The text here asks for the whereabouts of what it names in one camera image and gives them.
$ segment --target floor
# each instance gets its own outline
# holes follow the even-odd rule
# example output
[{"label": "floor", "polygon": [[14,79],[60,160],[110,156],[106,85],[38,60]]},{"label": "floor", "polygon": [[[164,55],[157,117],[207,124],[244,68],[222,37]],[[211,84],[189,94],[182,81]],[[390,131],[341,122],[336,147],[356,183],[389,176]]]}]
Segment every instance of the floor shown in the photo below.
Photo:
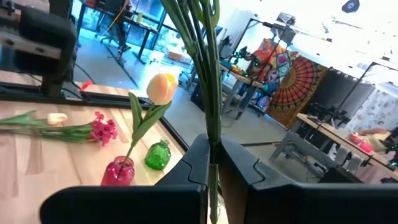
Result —
[{"label": "floor", "polygon": [[[98,40],[91,40],[93,36],[90,35],[87,33],[80,37],[81,48],[78,51],[77,64],[86,70],[96,84],[145,90],[151,78],[157,73],[164,70],[173,70],[172,72],[177,73],[180,71],[178,67],[159,63],[143,65],[131,52],[126,52],[123,56],[126,60],[124,64],[128,73],[126,74],[113,58],[108,58],[110,54],[103,44]],[[79,68],[75,68],[75,80],[85,82],[88,76]],[[233,84],[233,77],[228,78],[225,84]],[[173,104],[165,117],[187,144],[191,144],[199,134],[206,131],[205,114],[190,101],[190,92],[183,88],[178,88]],[[285,129],[270,117],[258,118],[248,109],[238,121],[232,118],[232,114],[224,115],[223,134],[227,134],[239,143],[280,141],[284,137]],[[295,161],[280,157],[271,164],[269,157],[275,150],[274,146],[248,147],[247,150],[267,165],[298,182],[312,182],[312,175]]]}]

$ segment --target tulip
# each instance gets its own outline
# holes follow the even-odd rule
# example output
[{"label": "tulip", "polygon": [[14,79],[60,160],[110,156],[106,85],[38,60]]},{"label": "tulip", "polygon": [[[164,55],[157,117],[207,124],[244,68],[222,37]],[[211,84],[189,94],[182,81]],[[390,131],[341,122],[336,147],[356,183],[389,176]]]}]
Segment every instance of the tulip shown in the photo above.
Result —
[{"label": "tulip", "polygon": [[177,78],[170,73],[160,73],[153,77],[147,87],[147,95],[155,105],[169,103],[178,87]]},{"label": "tulip", "polygon": [[47,123],[49,125],[59,124],[68,119],[68,116],[63,113],[50,113],[47,115]]}]

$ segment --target green leaf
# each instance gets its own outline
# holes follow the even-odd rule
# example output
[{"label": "green leaf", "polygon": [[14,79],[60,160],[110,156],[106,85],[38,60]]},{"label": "green leaf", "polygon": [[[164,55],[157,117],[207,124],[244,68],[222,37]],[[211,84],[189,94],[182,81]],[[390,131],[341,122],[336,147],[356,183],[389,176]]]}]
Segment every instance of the green leaf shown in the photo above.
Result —
[{"label": "green leaf", "polygon": [[137,128],[141,125],[142,108],[135,94],[129,92],[129,98],[130,98],[131,113],[132,113],[132,130],[133,132],[136,132]]},{"label": "green leaf", "polygon": [[0,124],[18,124],[29,126],[46,126],[47,120],[45,119],[31,119],[30,117],[36,113],[36,110],[28,111],[24,114],[13,116],[10,118],[0,119]]},{"label": "green leaf", "polygon": [[153,110],[150,113],[150,116],[146,117],[142,121],[139,128],[133,132],[132,138],[135,139],[136,141],[141,139],[145,135],[145,133],[150,129],[150,127],[152,127],[164,115],[164,113],[170,107],[171,104],[172,102],[170,101],[170,103],[167,103],[166,105],[160,106],[155,110]]}]

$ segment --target table leg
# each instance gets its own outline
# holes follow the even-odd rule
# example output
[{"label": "table leg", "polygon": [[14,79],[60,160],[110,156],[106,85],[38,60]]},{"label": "table leg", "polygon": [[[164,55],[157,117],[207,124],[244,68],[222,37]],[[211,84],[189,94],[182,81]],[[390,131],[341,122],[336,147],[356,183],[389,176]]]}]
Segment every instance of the table leg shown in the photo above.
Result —
[{"label": "table leg", "polygon": [[146,63],[141,59],[141,56],[142,56],[142,53],[143,53],[143,51],[144,51],[144,49],[145,49],[145,45],[147,44],[148,37],[149,37],[149,33],[150,33],[150,31],[147,30],[146,33],[145,33],[145,36],[144,36],[144,40],[142,41],[141,48],[139,49],[139,52],[138,52],[138,54],[136,55],[137,58],[138,58],[138,60],[139,60],[141,63],[143,63],[143,64],[146,64]]},{"label": "table leg", "polygon": [[238,90],[239,86],[241,85],[241,82],[239,80],[236,80],[235,85],[232,87],[232,92],[230,94],[228,94],[228,97],[226,98],[224,105],[221,109],[221,115],[223,115],[225,113],[225,111],[227,110],[227,108],[229,108],[231,106],[231,102],[236,94],[236,91]]},{"label": "table leg", "polygon": [[275,162],[276,158],[283,152],[287,143],[289,142],[288,137],[284,137],[282,142],[276,147],[275,151],[272,153],[271,157],[269,158],[270,162]]},{"label": "table leg", "polygon": [[[256,94],[256,90],[257,90],[257,87],[255,87],[255,86],[250,86],[248,88],[248,90],[246,91],[246,96],[243,98],[243,101],[239,104],[239,108],[244,110],[244,109],[246,109],[246,107],[248,107],[250,100]],[[236,119],[240,119],[242,114],[243,114],[243,112],[238,112]]]},{"label": "table leg", "polygon": [[82,4],[80,8],[80,13],[79,13],[79,19],[77,20],[77,38],[79,39],[79,34],[80,34],[80,29],[81,25],[83,23],[83,16],[85,15],[86,11],[86,4]]}]

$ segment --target pink flower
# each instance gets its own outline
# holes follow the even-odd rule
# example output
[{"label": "pink flower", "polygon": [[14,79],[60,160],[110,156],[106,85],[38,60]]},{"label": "pink flower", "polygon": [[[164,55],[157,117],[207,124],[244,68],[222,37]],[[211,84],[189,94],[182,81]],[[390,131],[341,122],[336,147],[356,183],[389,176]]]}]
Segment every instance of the pink flower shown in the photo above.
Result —
[{"label": "pink flower", "polygon": [[104,115],[100,112],[95,112],[97,118],[91,122],[93,131],[91,132],[91,137],[100,140],[102,146],[109,143],[110,139],[116,139],[118,132],[116,130],[116,123],[110,119],[106,123],[103,122]]}]

